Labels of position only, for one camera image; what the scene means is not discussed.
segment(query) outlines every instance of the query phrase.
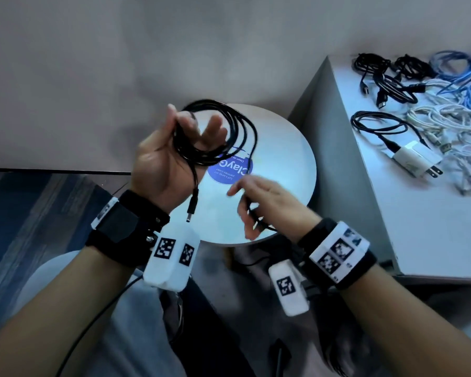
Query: striped carpet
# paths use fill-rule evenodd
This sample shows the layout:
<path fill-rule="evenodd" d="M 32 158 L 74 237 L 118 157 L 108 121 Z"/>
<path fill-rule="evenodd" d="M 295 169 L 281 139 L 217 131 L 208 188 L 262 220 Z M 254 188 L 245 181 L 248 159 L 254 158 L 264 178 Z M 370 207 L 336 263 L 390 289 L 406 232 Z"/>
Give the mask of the striped carpet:
<path fill-rule="evenodd" d="M 82 248 L 109 198 L 81 175 L 0 172 L 0 325 L 38 266 Z"/>

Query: round table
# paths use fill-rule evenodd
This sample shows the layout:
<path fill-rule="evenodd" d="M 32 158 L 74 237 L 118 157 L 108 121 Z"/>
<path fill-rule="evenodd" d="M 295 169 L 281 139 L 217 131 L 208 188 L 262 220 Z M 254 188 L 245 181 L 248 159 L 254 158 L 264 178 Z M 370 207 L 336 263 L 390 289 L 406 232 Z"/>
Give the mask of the round table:
<path fill-rule="evenodd" d="M 293 193 L 303 204 L 307 204 L 316 184 L 316 162 L 310 145 L 302 133 L 289 121 L 266 109 L 247 104 L 229 104 L 250 119 L 258 133 L 258 143 L 253 155 L 251 174 L 275 180 Z M 195 113 L 201 131 L 213 111 Z M 232 158 L 208 169 L 199 184 L 199 201 L 190 224 L 202 241 L 232 247 L 247 244 L 244 225 L 237 214 L 237 205 L 243 194 L 227 197 L 230 185 L 246 172 L 248 152 L 255 142 L 249 129 L 249 137 L 237 158 Z M 171 221 L 187 218 L 190 198 L 171 212 Z M 264 230 L 258 241 L 275 234 Z"/>

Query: person's left hand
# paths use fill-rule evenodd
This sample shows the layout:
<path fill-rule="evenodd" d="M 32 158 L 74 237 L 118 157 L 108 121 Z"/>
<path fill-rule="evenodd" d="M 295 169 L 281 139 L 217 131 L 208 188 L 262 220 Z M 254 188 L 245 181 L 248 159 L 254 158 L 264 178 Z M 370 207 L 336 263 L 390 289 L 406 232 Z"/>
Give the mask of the person's left hand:
<path fill-rule="evenodd" d="M 188 112 L 177 112 L 168 105 L 166 123 L 138 146 L 131 174 L 130 190 L 147 198 L 169 214 L 192 194 L 194 181 L 186 161 L 173 148 L 176 122 L 192 144 L 201 150 L 212 150 L 225 143 L 227 129 L 219 115 L 213 115 L 202 134 L 196 120 Z M 196 167 L 201 182 L 205 167 Z"/>

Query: wall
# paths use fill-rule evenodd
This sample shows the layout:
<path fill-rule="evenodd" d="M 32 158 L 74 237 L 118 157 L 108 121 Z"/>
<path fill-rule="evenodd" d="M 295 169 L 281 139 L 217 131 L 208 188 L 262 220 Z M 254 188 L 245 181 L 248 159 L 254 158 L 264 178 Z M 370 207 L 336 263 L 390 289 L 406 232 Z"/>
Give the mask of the wall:
<path fill-rule="evenodd" d="M 168 102 L 287 116 L 327 54 L 446 48 L 471 0 L 0 0 L 0 166 L 129 171 Z"/>

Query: power adapter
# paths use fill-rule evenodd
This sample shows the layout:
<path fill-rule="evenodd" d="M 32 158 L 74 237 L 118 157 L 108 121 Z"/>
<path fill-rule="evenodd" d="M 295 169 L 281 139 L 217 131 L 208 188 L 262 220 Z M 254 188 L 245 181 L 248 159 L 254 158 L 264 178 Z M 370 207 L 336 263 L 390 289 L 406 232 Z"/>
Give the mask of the power adapter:
<path fill-rule="evenodd" d="M 427 173 L 436 178 L 443 174 L 443 171 L 436 166 L 442 157 L 417 140 L 399 148 L 394 153 L 393 159 L 415 177 Z"/>

